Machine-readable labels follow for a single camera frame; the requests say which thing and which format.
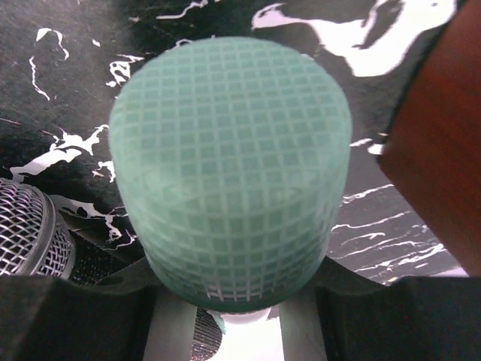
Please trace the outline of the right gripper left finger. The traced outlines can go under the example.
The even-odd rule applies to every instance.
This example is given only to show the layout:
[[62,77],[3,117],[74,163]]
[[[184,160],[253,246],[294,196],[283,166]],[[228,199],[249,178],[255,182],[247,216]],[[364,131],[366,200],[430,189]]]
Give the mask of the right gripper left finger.
[[158,281],[146,259],[95,285],[1,278],[3,360],[140,360]]

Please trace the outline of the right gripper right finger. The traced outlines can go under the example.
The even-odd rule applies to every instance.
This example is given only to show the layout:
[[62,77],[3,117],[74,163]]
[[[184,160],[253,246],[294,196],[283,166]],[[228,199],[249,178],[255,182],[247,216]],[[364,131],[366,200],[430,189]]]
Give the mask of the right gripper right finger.
[[286,360],[478,360],[480,279],[383,286],[325,258],[280,304]]

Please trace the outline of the black silver-grille microphone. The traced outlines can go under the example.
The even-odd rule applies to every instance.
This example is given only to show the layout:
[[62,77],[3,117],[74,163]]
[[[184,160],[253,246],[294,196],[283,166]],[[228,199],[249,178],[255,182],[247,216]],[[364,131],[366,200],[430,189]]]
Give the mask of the black silver-grille microphone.
[[74,235],[39,189],[1,179],[1,275],[95,284],[126,264]]

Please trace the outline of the teal microphone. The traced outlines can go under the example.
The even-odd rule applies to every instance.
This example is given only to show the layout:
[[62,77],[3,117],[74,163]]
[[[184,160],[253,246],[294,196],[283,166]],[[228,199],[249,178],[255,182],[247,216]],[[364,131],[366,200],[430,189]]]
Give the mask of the teal microphone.
[[343,198],[352,118],[314,60],[256,38],[168,50],[119,91],[108,140],[145,258],[187,302],[252,313],[316,273]]

